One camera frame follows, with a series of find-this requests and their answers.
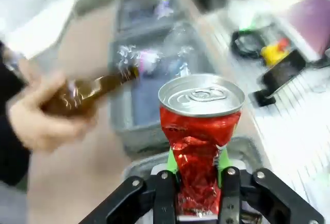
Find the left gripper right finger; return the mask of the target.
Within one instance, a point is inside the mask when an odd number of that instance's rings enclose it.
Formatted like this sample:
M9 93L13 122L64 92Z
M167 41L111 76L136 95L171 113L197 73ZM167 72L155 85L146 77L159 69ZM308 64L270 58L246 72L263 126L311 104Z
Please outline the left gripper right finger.
M246 202L268 223L324 223L324 217L299 194L267 168L253 173L237 167L222 167L228 157L220 148L215 164L221 178L218 223L242 223L242 203Z

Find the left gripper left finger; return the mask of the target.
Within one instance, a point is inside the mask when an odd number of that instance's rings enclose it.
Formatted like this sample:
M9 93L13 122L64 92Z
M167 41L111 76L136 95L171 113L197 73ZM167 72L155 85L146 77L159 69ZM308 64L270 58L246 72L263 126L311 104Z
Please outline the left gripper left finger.
M177 177L172 152L133 162L125 180L81 223L177 223Z

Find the person right hand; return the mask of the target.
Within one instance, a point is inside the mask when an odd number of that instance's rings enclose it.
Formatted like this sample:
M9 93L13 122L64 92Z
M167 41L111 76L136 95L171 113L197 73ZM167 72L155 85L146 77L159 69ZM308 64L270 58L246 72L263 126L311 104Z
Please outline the person right hand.
M21 143L31 150L54 151L64 143L83 139L96 124L97 108L74 118L49 116L41 106L66 83L65 75L42 75L24 59L19 61L19 69L28 85L7 104L7 117Z

